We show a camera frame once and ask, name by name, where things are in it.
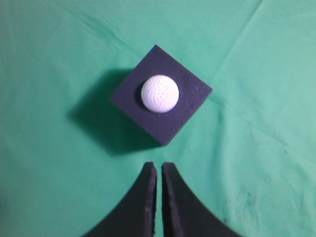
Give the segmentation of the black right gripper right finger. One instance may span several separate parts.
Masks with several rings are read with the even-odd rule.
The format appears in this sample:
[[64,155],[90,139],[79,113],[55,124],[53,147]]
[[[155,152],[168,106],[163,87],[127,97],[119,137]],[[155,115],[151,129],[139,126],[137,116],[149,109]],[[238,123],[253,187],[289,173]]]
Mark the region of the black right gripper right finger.
[[165,237],[238,237],[197,198],[176,165],[162,167],[162,222]]

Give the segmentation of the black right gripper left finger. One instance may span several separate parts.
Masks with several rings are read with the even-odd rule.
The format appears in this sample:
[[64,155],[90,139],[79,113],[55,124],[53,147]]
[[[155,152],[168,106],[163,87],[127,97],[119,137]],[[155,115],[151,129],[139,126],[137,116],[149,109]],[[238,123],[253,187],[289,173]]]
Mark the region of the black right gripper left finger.
[[146,162],[116,207],[86,237],[153,237],[157,206],[157,170]]

